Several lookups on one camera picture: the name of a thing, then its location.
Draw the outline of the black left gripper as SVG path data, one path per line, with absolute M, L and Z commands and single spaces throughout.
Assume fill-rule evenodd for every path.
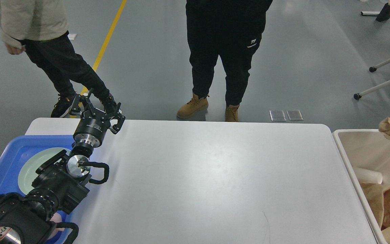
M 73 134 L 74 141 L 87 143 L 93 148 L 97 148 L 102 145 L 108 129 L 113 134 L 117 134 L 121 130 L 126 117 L 121 114 L 121 102 L 119 102 L 113 108 L 107 107 L 102 120 L 97 119 L 99 112 L 90 100 L 92 92 L 93 89 L 90 89 L 86 95 L 77 94 L 69 110 L 69 115 L 81 118 Z M 117 120 L 117 122 L 111 125 L 111 120 Z

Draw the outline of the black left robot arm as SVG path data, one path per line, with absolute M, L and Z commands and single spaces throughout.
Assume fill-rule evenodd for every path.
M 37 167 L 32 190 L 25 196 L 0 195 L 0 244 L 44 244 L 58 228 L 71 230 L 66 244 L 77 238 L 77 224 L 51 218 L 59 210 L 70 214 L 89 193 L 86 184 L 108 181 L 109 166 L 90 161 L 90 156 L 102 145 L 106 132 L 117 134 L 125 120 L 121 103 L 115 104 L 113 96 L 104 102 L 102 111 L 91 103 L 91 93 L 74 98 L 70 114 L 79 116 L 80 122 L 71 151 L 62 149 Z

